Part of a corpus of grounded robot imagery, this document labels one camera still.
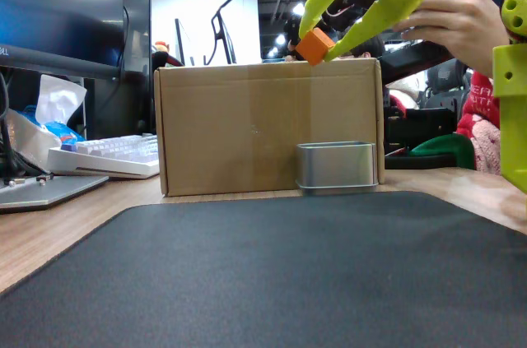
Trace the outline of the person's bare hand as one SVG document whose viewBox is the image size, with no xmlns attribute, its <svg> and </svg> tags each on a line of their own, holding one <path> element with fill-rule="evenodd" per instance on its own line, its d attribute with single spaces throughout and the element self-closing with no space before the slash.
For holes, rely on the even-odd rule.
<svg viewBox="0 0 527 348">
<path fill-rule="evenodd" d="M 509 43 L 493 0 L 423 0 L 393 30 L 405 40 L 442 45 L 454 58 L 489 78 L 493 77 L 493 49 Z"/>
</svg>

